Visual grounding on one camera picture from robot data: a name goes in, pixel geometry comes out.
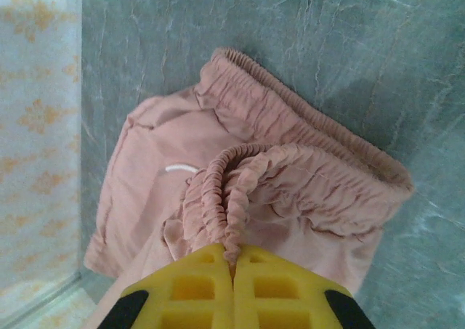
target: yellow plastic object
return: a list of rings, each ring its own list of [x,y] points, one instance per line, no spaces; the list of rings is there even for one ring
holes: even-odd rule
[[[251,245],[231,272],[224,251],[209,245],[131,285],[99,329],[374,328],[344,287]]]

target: gray marble floor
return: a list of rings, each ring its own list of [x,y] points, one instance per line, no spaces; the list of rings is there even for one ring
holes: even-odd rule
[[[378,329],[465,328],[465,0],[83,0],[83,248],[126,114],[251,55],[412,172],[357,299]]]

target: gathered fabric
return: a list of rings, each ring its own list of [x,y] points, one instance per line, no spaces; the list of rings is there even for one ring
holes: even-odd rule
[[[121,291],[212,243],[258,245],[357,291],[408,171],[246,55],[217,49],[198,84],[145,100],[110,159],[85,256]]]

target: white drawstring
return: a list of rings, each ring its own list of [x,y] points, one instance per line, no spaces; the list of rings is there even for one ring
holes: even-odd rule
[[[188,164],[176,163],[165,167],[165,172],[168,173],[169,171],[189,171],[195,174],[198,172],[198,168],[189,166]]]

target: floral wallpaper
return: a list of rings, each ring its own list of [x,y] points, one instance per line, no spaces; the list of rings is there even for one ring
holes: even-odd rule
[[[80,16],[0,0],[0,324],[79,266]]]

